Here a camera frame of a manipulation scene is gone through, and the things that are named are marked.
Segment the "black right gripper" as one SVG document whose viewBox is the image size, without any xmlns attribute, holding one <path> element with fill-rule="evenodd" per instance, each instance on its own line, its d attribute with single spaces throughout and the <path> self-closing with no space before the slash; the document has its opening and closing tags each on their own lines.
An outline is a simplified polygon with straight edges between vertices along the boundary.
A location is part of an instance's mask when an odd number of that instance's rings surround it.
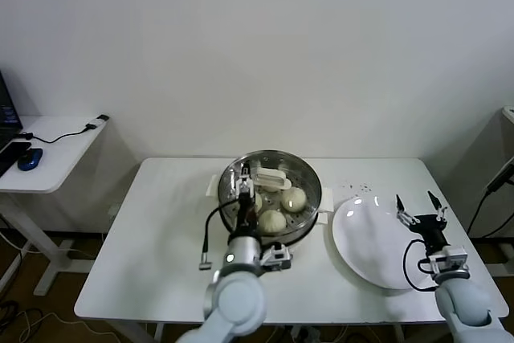
<svg viewBox="0 0 514 343">
<path fill-rule="evenodd" d="M 413 216 L 406 212 L 406 209 L 400 199 L 396 195 L 396 217 L 404 226 L 409 226 L 409 230 L 417 235 L 420 235 L 424 242 L 426 253 L 440 252 L 448 242 L 443 234 L 447 227 L 446 211 L 447 207 L 444 206 L 438 197 L 431 191 L 427 191 L 429 199 L 436 211 L 436 214 L 425 214 Z"/>
</svg>

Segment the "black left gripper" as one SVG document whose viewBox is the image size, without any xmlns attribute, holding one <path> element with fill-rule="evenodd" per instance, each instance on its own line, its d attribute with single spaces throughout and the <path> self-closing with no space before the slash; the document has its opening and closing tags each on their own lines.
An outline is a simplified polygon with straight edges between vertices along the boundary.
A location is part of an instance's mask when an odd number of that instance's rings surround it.
<svg viewBox="0 0 514 343">
<path fill-rule="evenodd" d="M 257 214 L 255 211 L 254 182 L 251 177 L 251 166 L 244 162 L 240 176 L 236 169 L 230 171 L 230 193 L 236 194 L 237 181 L 239 179 L 239 210 L 236 218 L 235 237 L 250 236 L 257 238 Z"/>
</svg>

